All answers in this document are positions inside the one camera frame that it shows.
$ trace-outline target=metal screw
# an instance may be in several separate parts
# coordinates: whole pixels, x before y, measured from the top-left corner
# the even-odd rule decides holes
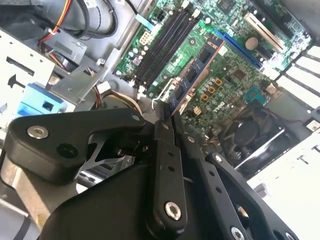
[[[222,159],[221,157],[219,157],[218,155],[215,155],[215,160],[218,162],[218,163],[222,163]]]
[[[140,117],[138,117],[138,116],[136,116],[136,115],[132,115],[132,118],[133,118],[134,120],[140,121]]]
[[[289,239],[289,240],[295,240],[294,237],[291,236],[290,233],[286,232],[285,235],[286,235],[286,238],[287,238],[287,239]]]
[[[168,201],[164,206],[166,214],[173,220],[178,221],[181,218],[181,210],[177,204],[172,201]]]
[[[192,136],[188,136],[188,140],[193,144],[195,143],[195,139]]]
[[[165,129],[169,130],[168,125],[167,125],[167,124],[165,124],[165,123],[162,123],[162,127],[164,127]]]
[[[45,139],[49,136],[49,132],[43,126],[31,126],[28,128],[27,133],[30,137],[35,139]]]
[[[235,226],[231,228],[231,234],[235,240],[245,240],[243,233]]]

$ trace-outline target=black dimm slot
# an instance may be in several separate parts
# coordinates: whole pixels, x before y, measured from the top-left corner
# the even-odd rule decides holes
[[[158,63],[158,65],[155,68],[155,71],[153,71],[153,73],[150,76],[148,76],[148,78],[146,80],[142,79],[143,82],[146,82],[146,87],[147,88],[157,79],[158,75],[162,72],[162,70],[168,64],[168,61],[176,53],[176,51],[178,50],[180,45],[187,38],[187,36],[191,32],[191,30],[197,24],[197,22],[198,22],[198,20],[193,19],[187,24],[187,26],[183,29],[182,33],[179,34],[178,39],[176,40],[174,45],[169,49],[169,51],[165,54],[165,56]]]
[[[270,11],[264,6],[264,4],[260,0],[251,0],[252,4],[258,8],[261,9],[266,16],[290,39],[294,36],[294,34],[290,31],[289,28],[287,28],[286,25],[284,25],[281,21],[276,19]]]
[[[179,11],[175,12],[172,20],[168,23],[167,28],[163,31],[160,38],[156,41],[152,49],[149,50],[149,55],[146,56],[140,64],[137,72],[135,73],[136,78],[139,80],[144,74],[146,69],[152,64],[153,59],[163,49],[163,46],[168,42],[170,37],[177,31],[178,26],[186,19],[188,12]]]

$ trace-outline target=capacitor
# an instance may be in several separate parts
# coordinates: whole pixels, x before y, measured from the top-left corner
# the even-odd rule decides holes
[[[246,42],[245,42],[245,48],[253,51],[255,50],[259,45],[259,40],[256,37],[250,37]]]
[[[204,20],[205,24],[210,24],[211,23],[211,18],[210,17],[206,17]]]

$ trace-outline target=hole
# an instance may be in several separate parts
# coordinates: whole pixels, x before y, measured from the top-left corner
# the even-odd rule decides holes
[[[88,150],[87,150],[87,153],[86,153],[86,160],[87,160],[87,161],[92,157],[92,154],[94,154],[97,146],[98,146],[98,144],[95,143],[95,142],[90,143],[90,144],[88,145]]]
[[[275,235],[276,239],[278,240],[285,240],[285,238],[281,235],[280,232],[273,230],[273,234]]]
[[[76,156],[78,156],[78,149],[68,143],[62,143],[57,148],[56,151],[61,157],[64,157],[66,159],[74,159]]]
[[[219,188],[219,187],[215,187],[215,190],[218,192],[218,193],[220,193],[220,194],[222,194],[222,190]]]
[[[48,110],[49,112],[52,111],[52,109],[54,108],[54,105],[51,104],[50,102],[44,101],[42,107],[46,110]]]
[[[175,169],[173,166],[171,166],[171,165],[168,166],[168,169],[169,169],[171,172],[175,172],[175,171],[176,171],[176,169]]]

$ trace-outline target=ram slot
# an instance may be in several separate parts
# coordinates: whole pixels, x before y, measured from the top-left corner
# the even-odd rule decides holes
[[[175,114],[175,112],[179,109],[181,104],[186,99],[186,96],[196,85],[199,78],[202,77],[205,69],[207,69],[210,63],[212,63],[213,59],[224,43],[225,42],[222,39],[216,36],[211,36],[206,41],[200,53],[190,65],[189,70],[183,76],[179,86],[173,91],[168,100],[171,115]]]
[[[166,54],[161,58],[160,62],[155,67],[155,70],[150,74],[146,75],[146,79],[141,78],[142,82],[146,82],[145,86],[149,87],[158,77],[158,75],[162,72],[162,70],[165,68],[165,66],[168,64],[168,61],[172,58],[172,56],[176,53],[180,45],[183,43],[183,41],[187,38],[191,30],[194,28],[194,26],[197,24],[198,20],[192,19],[181,31],[181,33],[178,34],[177,40],[174,42],[174,44],[169,48],[169,50],[166,52]]]
[[[251,2],[256,8],[261,9],[261,11],[263,11],[263,13],[274,23],[274,25],[276,25],[281,30],[281,32],[284,33],[284,35],[286,35],[289,39],[292,39],[294,34],[290,31],[289,28],[287,28],[287,26],[284,23],[282,23],[280,20],[276,19],[276,17],[272,15],[272,13],[266,8],[263,1],[251,0]]]
[[[150,67],[153,62],[153,59],[159,54],[160,51],[163,50],[163,47],[167,44],[173,34],[177,31],[177,28],[188,19],[188,12],[177,11],[173,14],[171,21],[168,23],[167,27],[156,41],[154,46],[148,51],[149,54],[143,59],[137,72],[135,73],[136,79],[140,79],[146,72],[146,70]]]
[[[263,64],[255,59],[250,52],[240,46],[229,34],[222,34],[218,30],[213,31],[213,34],[217,35],[219,38],[222,38],[230,47],[232,47],[238,54],[240,54],[248,63],[252,64],[257,69],[261,69]]]

